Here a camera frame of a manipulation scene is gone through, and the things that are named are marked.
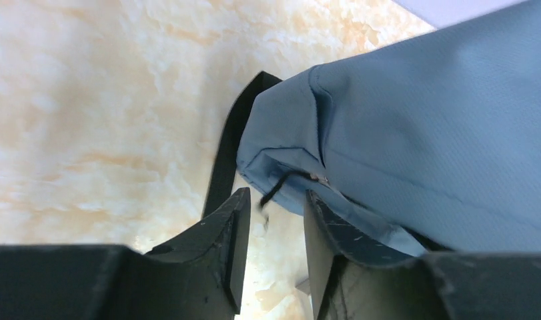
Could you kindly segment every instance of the blue fabric bag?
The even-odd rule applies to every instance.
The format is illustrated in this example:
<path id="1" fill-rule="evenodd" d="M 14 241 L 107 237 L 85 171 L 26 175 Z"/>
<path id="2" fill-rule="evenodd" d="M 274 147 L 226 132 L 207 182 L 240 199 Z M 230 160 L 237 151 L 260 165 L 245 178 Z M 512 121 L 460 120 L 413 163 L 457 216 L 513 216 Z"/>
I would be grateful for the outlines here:
<path id="1" fill-rule="evenodd" d="M 541 251 L 541 0 L 253 83 L 264 77 L 269 89 L 237 100 L 253 103 L 236 165 L 262 193 L 283 184 L 273 200 L 287 210 L 314 190 L 411 255 L 424 247 L 410 231 Z M 306 176 L 280 181 L 292 171 Z"/>

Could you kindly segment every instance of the beige marble surface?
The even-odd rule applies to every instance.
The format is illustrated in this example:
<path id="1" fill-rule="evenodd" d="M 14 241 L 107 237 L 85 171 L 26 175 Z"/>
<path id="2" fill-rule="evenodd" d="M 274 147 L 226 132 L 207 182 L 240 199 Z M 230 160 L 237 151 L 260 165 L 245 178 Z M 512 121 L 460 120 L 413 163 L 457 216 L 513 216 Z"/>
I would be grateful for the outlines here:
<path id="1" fill-rule="evenodd" d="M 388 0 L 0 0 L 0 243 L 147 251 L 199 219 L 226 113 L 258 71 L 429 30 Z M 302 219 L 268 210 L 241 319 L 302 319 Z"/>

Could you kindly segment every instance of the black plastic part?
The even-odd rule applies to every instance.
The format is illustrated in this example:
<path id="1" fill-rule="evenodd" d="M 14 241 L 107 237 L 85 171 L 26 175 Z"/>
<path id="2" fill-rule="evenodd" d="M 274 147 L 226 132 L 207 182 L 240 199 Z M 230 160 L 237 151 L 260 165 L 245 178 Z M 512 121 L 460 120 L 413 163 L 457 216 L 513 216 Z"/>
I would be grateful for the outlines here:
<path id="1" fill-rule="evenodd" d="M 120 245 L 0 246 L 0 320 L 233 319 L 249 222 L 242 188 L 146 255 Z"/>
<path id="2" fill-rule="evenodd" d="M 541 254 L 413 258 L 367 237 L 311 191 L 304 226 L 315 319 L 541 319 Z"/>

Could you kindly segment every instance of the black cord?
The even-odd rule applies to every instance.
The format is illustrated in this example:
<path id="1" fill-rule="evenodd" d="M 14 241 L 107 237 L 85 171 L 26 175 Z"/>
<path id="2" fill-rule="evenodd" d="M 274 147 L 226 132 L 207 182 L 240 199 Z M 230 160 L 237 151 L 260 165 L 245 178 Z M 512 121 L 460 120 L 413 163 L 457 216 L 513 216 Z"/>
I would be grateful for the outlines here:
<path id="1" fill-rule="evenodd" d="M 272 190 L 270 190 L 269 193 L 266 193 L 262 199 L 260 199 L 260 202 L 258 203 L 258 207 L 259 209 L 262 210 L 262 208 L 270 202 L 270 200 L 272 200 L 272 198 L 274 197 L 274 195 L 280 191 L 280 189 L 282 188 L 282 186 L 284 185 L 284 183 L 286 182 L 286 180 L 288 180 L 289 177 L 291 177 L 292 175 L 297 175 L 298 177 L 302 177 L 304 179 L 307 179 L 307 180 L 310 180 L 310 181 L 319 181 L 319 179 L 317 177 L 314 177 L 313 175 L 311 175 L 310 173 L 307 173 L 305 171 L 300 171 L 300 170 L 293 170 L 293 171 L 288 171 L 287 173 L 284 173 L 284 175 L 282 175 L 280 177 L 280 180 L 278 180 L 278 182 L 276 183 L 276 185 L 274 185 L 274 187 L 272 187 Z"/>

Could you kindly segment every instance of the bag handle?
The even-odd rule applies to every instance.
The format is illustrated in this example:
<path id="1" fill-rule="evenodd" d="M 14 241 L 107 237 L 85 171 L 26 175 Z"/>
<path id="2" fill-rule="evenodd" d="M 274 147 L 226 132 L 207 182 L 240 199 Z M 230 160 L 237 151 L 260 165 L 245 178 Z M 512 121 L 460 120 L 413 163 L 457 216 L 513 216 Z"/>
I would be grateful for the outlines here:
<path id="1" fill-rule="evenodd" d="M 205 198 L 201 217 L 206 217 L 223 204 L 233 191 L 235 172 L 237 171 L 237 151 L 243 131 L 251 114 L 254 99 L 262 91 L 282 82 L 281 79 L 261 71 L 241 92 L 223 127 L 215 163 L 211 172 L 211 181 Z"/>

